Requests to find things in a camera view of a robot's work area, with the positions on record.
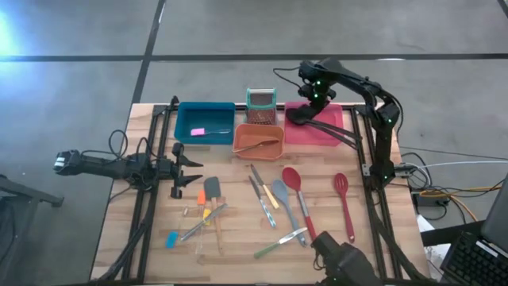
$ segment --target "red spoon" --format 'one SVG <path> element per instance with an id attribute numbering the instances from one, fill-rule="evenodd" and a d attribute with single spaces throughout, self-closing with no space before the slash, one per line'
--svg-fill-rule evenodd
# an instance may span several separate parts
<path id="1" fill-rule="evenodd" d="M 346 218 L 346 231 L 349 236 L 349 242 L 355 242 L 355 231 L 352 228 L 351 216 L 349 215 L 348 202 L 346 201 L 346 192 L 348 192 L 348 178 L 343 173 L 337 173 L 333 181 L 335 190 L 342 199 L 342 208 L 344 209 L 344 216 Z"/>
<path id="2" fill-rule="evenodd" d="M 314 225 L 310 220 L 309 210 L 307 210 L 307 205 L 305 204 L 305 200 L 303 198 L 302 189 L 300 186 L 302 185 L 302 179 L 300 179 L 300 175 L 296 172 L 295 169 L 286 167 L 283 170 L 283 181 L 284 183 L 296 191 L 298 194 L 298 199 L 300 200 L 300 205 L 302 206 L 303 216 L 305 216 L 305 223 L 310 232 L 310 237 L 312 241 L 316 239 L 316 230 L 314 230 Z"/>

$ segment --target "concrete floor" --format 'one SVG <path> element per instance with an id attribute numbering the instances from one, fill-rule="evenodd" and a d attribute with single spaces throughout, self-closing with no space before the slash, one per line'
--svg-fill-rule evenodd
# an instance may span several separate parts
<path id="1" fill-rule="evenodd" d="M 143 55 L 158 0 L 0 0 L 0 56 Z M 168 0 L 154 54 L 490 53 L 508 52 L 508 18 L 495 0 Z M 60 209 L 41 205 L 14 273 L 18 284 L 87 280 L 111 180 L 57 176 L 66 149 L 107 149 L 125 128 L 140 62 L 0 63 L 0 172 L 64 195 Z M 298 62 L 151 63 L 141 102 L 244 101 L 246 87 L 277 87 L 271 73 Z M 508 160 L 506 60 L 345 61 L 396 95 L 406 120 L 400 144 L 428 164 Z M 296 73 L 288 73 L 297 79 Z M 361 97 L 338 87 L 337 101 Z M 497 183 L 505 164 L 430 169 L 434 183 Z M 465 199 L 485 218 L 495 194 Z M 421 209 L 438 216 L 441 210 Z M 452 206 L 436 227 L 461 223 Z"/>

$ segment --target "pink tray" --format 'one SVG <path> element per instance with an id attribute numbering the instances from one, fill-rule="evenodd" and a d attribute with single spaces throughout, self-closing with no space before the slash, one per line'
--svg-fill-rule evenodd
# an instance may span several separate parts
<path id="1" fill-rule="evenodd" d="M 307 103 L 286 102 L 286 109 L 298 108 Z M 320 114 L 316 115 L 314 120 L 343 128 L 342 106 L 340 104 L 329 104 Z M 286 134 L 285 142 L 287 144 L 337 146 L 342 143 L 338 139 L 314 127 L 297 126 L 287 120 L 287 118 L 284 120 L 284 133 Z"/>

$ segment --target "knife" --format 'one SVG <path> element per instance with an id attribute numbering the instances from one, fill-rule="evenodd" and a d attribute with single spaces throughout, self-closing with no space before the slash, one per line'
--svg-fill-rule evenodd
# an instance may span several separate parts
<path id="1" fill-rule="evenodd" d="M 291 239 L 293 239 L 294 237 L 296 237 L 297 235 L 301 234 L 302 232 L 304 232 L 306 230 L 307 230 L 307 228 L 303 227 L 303 228 L 301 228 L 299 230 L 293 231 L 292 233 L 286 235 L 285 237 L 280 238 L 278 242 L 276 242 L 276 243 L 274 243 L 274 244 L 272 244 L 272 245 L 270 245 L 270 246 L 268 246 L 268 247 L 266 247 L 266 248 L 264 248 L 264 249 L 262 249 L 262 250 L 260 250 L 260 251 L 258 251 L 256 253 L 254 253 L 254 258 L 255 259 L 261 258 L 264 254 L 269 253 L 273 249 L 277 248 L 277 246 L 290 241 Z"/>
<path id="2" fill-rule="evenodd" d="M 257 172 L 256 168 L 254 168 L 253 164 L 251 164 L 251 170 L 252 170 L 252 174 L 254 174 L 257 182 L 263 187 L 264 192 L 267 193 L 267 196 L 270 199 L 270 203 L 273 206 L 273 208 L 278 209 L 279 208 L 279 204 L 277 203 L 277 201 L 275 200 L 275 198 L 271 194 L 270 190 L 268 190 L 267 185 L 264 184 L 263 180 L 260 177 L 260 174 Z"/>
<path id="3" fill-rule="evenodd" d="M 222 210 L 224 210 L 228 206 L 227 203 L 222 204 L 220 207 L 216 208 L 215 211 L 212 211 L 208 216 L 203 219 L 201 222 L 199 222 L 195 227 L 187 231 L 186 234 L 180 238 L 181 242 L 186 241 L 189 237 L 192 236 L 192 234 L 195 234 L 196 231 L 198 231 L 205 223 L 209 222 L 212 218 L 215 218 Z"/>
<path id="4" fill-rule="evenodd" d="M 261 207 L 263 208 L 264 213 L 268 217 L 268 221 L 270 222 L 271 227 L 275 227 L 275 220 L 270 214 L 270 211 L 267 209 L 267 206 L 264 204 L 264 201 L 261 199 L 260 189 L 257 187 L 256 182 L 252 179 L 251 176 L 248 177 L 251 180 L 252 187 L 254 187 L 254 191 L 256 192 L 257 198 L 260 200 Z"/>

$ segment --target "wooden board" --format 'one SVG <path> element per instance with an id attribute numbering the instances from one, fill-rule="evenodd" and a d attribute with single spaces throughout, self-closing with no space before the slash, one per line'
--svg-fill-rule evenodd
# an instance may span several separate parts
<path id="1" fill-rule="evenodd" d="M 127 136 L 128 154 L 134 153 L 141 137 L 148 136 L 153 104 L 135 104 L 131 110 Z M 279 124 L 283 125 L 283 114 L 279 114 Z M 344 128 L 352 130 L 351 114 L 344 113 Z M 243 122 L 243 113 L 238 113 L 236 123 Z M 171 116 L 171 129 L 166 144 L 166 154 L 171 157 L 171 147 L 176 140 L 173 137 L 176 112 Z M 368 143 L 363 122 L 360 128 L 364 137 L 364 148 Z M 160 134 L 158 126 L 154 150 L 157 150 Z M 392 145 L 392 160 L 401 161 L 396 140 Z M 261 209 L 256 194 L 249 183 L 252 175 L 249 165 L 253 163 L 264 182 L 281 179 L 284 167 L 295 168 L 302 176 L 302 192 L 305 196 L 310 216 L 316 232 L 327 230 L 337 242 L 347 242 L 342 204 L 333 189 L 332 179 L 338 172 L 348 177 L 348 205 L 356 233 L 354 246 L 361 249 L 375 266 L 375 255 L 371 240 L 371 230 L 365 207 L 364 187 L 360 176 L 360 167 L 356 151 L 345 144 L 337 147 L 285 145 L 285 153 L 276 162 L 240 160 L 231 153 L 230 145 L 186 145 L 185 155 L 193 161 L 204 164 L 203 168 L 184 168 L 186 175 L 203 174 L 204 177 L 183 188 L 182 199 L 171 199 L 172 181 L 160 184 L 153 223 L 152 240 L 146 268 L 146 283 L 284 283 L 313 284 L 325 277 L 324 271 L 313 269 L 314 250 L 302 248 L 297 240 L 282 245 L 259 260 L 253 254 L 263 247 L 290 233 L 291 223 L 283 208 L 274 210 L 266 195 L 263 199 L 273 214 L 277 227 L 272 229 Z M 370 156 L 366 150 L 367 160 Z M 221 213 L 221 228 L 224 241 L 224 256 L 217 250 L 214 224 L 203 231 L 202 254 L 196 255 L 195 249 L 199 236 L 195 235 L 186 242 L 178 243 L 174 249 L 166 249 L 165 242 L 171 230 L 183 234 L 198 223 L 196 198 L 203 189 L 207 177 L 217 176 L 221 182 L 220 203 L 229 207 Z M 404 184 L 404 180 L 394 183 Z M 115 182 L 112 195 L 125 189 L 127 184 Z M 386 188 L 391 219 L 397 243 L 415 264 L 418 270 L 428 275 L 421 237 L 414 215 L 410 194 L 406 187 L 389 186 Z M 117 258 L 129 235 L 135 191 L 118 196 L 108 207 L 106 219 L 95 258 L 91 278 L 102 275 Z M 290 189 L 289 201 L 299 225 L 305 221 L 296 193 Z M 181 220 L 182 210 L 189 207 L 187 217 Z M 391 274 L 390 259 L 386 246 L 385 261 Z M 133 263 L 132 276 L 137 273 L 137 258 Z"/>

